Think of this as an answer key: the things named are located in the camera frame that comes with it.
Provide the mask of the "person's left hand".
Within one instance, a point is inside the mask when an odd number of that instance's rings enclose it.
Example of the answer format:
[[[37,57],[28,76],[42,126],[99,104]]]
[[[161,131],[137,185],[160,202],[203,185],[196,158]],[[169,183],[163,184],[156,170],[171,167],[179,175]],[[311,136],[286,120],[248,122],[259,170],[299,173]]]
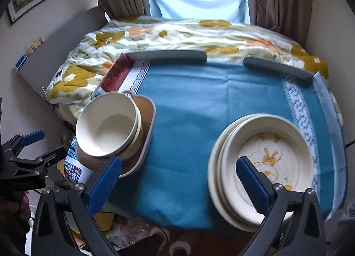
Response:
[[[24,191],[20,195],[22,196],[20,201],[9,201],[7,199],[1,199],[1,222],[5,223],[14,215],[20,219],[28,221],[31,217],[30,201],[28,199],[28,193],[30,191]]]

